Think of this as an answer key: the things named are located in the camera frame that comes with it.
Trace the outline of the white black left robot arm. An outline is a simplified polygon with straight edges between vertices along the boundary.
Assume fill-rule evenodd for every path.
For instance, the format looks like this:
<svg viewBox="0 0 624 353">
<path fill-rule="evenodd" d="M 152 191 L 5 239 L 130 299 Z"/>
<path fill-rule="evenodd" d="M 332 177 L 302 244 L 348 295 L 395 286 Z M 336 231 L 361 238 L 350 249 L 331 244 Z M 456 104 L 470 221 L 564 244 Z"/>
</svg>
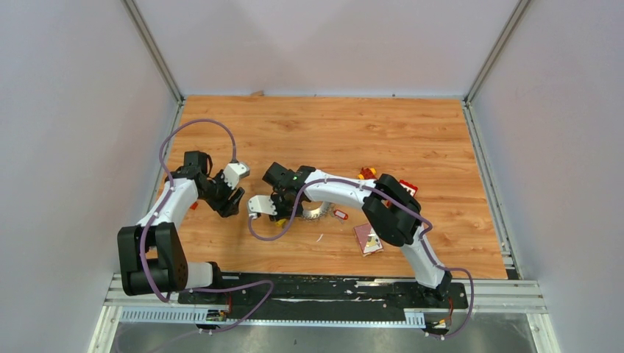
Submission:
<svg viewBox="0 0 624 353">
<path fill-rule="evenodd" d="M 187 151 L 183 164 L 166 177 L 163 193 L 137 224 L 117 235 L 123 291 L 128 296 L 171 293 L 197 288 L 208 304 L 220 302 L 225 284 L 215 262 L 190 263 L 178 230 L 186 213 L 204 201 L 222 218 L 237 215 L 244 189 L 238 183 L 249 167 L 237 160 L 211 176 L 212 160 L 202 151 Z"/>
</svg>

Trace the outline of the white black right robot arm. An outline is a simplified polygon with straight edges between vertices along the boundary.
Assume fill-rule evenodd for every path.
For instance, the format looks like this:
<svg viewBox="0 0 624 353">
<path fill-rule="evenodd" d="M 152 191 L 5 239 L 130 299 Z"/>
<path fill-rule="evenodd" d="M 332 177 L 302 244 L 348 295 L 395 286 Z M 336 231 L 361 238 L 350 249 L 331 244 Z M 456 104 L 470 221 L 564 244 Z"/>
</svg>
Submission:
<svg viewBox="0 0 624 353">
<path fill-rule="evenodd" d="M 375 234 L 403 253 L 421 286 L 422 301 L 438 307 L 448 300 L 453 276 L 439 263 L 426 238 L 433 225 L 422 216 L 420 203 L 393 176 L 350 179 L 311 166 L 293 171 L 273 163 L 263 181 L 272 187 L 272 194 L 253 196 L 248 201 L 251 219 L 267 215 L 273 221 L 291 223 L 303 215 L 303 202 L 359 209 Z"/>
</svg>

